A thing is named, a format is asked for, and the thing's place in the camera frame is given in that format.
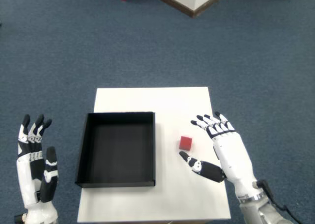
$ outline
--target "open box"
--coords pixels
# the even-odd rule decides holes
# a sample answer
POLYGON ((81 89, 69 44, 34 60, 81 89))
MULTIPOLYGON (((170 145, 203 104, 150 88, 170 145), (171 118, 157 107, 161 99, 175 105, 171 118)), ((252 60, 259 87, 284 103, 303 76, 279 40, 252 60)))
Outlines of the open box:
POLYGON ((81 187, 155 185, 155 114, 89 113, 79 154, 81 187))

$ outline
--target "white table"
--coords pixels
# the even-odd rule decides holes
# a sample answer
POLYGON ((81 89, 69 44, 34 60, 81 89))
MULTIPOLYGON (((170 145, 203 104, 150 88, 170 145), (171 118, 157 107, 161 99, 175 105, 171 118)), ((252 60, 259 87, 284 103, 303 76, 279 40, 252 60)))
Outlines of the white table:
POLYGON ((192 125, 211 114, 207 87, 98 89, 94 112, 156 113, 156 186, 83 188, 78 222, 230 219, 225 184, 194 174, 178 155, 181 136, 191 156, 220 165, 206 132, 192 125))

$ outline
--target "blue carpet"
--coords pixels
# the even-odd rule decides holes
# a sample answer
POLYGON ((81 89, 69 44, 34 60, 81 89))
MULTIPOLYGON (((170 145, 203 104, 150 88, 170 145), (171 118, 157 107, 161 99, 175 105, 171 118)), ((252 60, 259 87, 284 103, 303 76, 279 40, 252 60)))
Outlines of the blue carpet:
MULTIPOLYGON (((158 0, 0 0, 0 18, 0 223, 24 211, 15 162, 25 113, 53 119, 43 144, 57 150, 59 221, 72 224, 96 89, 178 86, 209 87, 257 178, 314 223, 314 0, 220 0, 197 19, 158 0)), ((241 224, 232 184, 227 191, 232 219, 213 223, 241 224)))

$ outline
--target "cable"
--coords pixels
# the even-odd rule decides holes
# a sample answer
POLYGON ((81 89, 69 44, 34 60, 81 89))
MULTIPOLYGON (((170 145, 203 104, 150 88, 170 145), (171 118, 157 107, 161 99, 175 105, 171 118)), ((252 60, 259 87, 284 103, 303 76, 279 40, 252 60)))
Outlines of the cable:
POLYGON ((273 195, 272 195, 272 192, 271 192, 271 189, 267 183, 266 180, 259 180, 257 181, 257 186, 260 187, 260 188, 263 188, 263 190, 265 191, 267 197, 270 199, 270 201, 275 205, 275 207, 277 207, 279 210, 281 211, 287 211, 287 213, 290 214, 290 216, 296 220, 299 224, 303 224, 299 219, 297 219, 292 213, 291 211, 288 209, 288 207, 285 205, 283 207, 281 207, 279 204, 277 204, 273 198, 273 195))

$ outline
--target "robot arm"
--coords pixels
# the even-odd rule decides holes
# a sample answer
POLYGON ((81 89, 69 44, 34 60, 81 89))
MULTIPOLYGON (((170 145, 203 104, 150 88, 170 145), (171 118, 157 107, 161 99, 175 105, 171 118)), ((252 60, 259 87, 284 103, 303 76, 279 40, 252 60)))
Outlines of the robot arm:
POLYGON ((25 115, 18 136, 16 161, 19 185, 27 214, 15 216, 15 223, 56 224, 57 211, 52 199, 58 181, 57 159, 54 147, 47 149, 44 160, 41 140, 51 120, 44 122, 40 115, 28 132, 29 115, 25 115))
POLYGON ((195 173, 216 182, 226 178, 234 184, 247 224, 293 224, 277 212, 270 202, 270 193, 265 193, 265 185, 255 178, 252 162, 240 135, 224 115, 216 112, 216 116, 220 120, 209 115, 198 115, 199 120, 191 123, 207 132, 221 168, 180 151, 182 158, 195 173))

